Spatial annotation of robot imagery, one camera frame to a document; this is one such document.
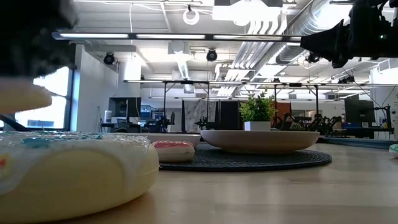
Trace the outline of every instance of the camera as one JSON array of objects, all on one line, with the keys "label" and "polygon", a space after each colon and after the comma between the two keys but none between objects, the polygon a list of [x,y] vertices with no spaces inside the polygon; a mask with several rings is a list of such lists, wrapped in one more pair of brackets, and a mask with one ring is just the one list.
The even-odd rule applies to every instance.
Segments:
[{"label": "camera", "polygon": [[113,52],[107,52],[104,58],[104,63],[106,65],[114,65],[116,60],[114,59]]},{"label": "camera", "polygon": [[210,49],[207,53],[206,59],[208,62],[214,62],[217,60],[217,53],[215,49]]}]

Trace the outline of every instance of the green plant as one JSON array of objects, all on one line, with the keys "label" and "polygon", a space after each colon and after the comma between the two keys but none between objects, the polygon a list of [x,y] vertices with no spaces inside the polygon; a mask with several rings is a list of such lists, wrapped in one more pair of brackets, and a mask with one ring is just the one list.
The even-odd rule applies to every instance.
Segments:
[{"label": "green plant", "polygon": [[303,126],[301,126],[301,124],[299,124],[299,123],[293,123],[293,124],[290,126],[290,130],[293,130],[293,131],[302,131],[302,130],[303,130]]},{"label": "green plant", "polygon": [[264,91],[257,98],[250,94],[249,101],[241,103],[239,111],[245,121],[271,121],[275,115],[272,97],[266,98]]}]

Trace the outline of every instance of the pink frosted donut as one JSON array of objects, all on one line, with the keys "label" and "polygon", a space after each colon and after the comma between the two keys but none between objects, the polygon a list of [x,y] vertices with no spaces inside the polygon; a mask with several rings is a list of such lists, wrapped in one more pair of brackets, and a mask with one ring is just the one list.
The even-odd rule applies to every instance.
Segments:
[{"label": "pink frosted donut", "polygon": [[188,162],[195,155],[195,149],[189,142],[156,141],[152,145],[159,155],[159,162]]}]

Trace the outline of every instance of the table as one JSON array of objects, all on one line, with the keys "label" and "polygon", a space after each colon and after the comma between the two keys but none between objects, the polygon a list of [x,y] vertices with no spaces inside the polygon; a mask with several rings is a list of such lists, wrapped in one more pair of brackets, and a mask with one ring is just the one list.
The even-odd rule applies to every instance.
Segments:
[{"label": "table", "polygon": [[310,149],[331,154],[333,162],[274,172],[161,171],[138,199],[57,223],[398,223],[398,160],[380,149],[332,144]]}]

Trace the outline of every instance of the computer monitor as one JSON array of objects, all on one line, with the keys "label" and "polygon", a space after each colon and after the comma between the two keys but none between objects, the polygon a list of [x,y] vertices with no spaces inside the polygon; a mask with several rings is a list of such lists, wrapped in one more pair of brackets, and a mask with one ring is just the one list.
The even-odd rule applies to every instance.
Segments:
[{"label": "computer monitor", "polygon": [[109,110],[115,117],[126,117],[127,115],[130,118],[139,117],[141,115],[141,97],[109,98]]},{"label": "computer monitor", "polygon": [[345,99],[344,104],[346,108],[346,122],[375,122],[372,101]]}]

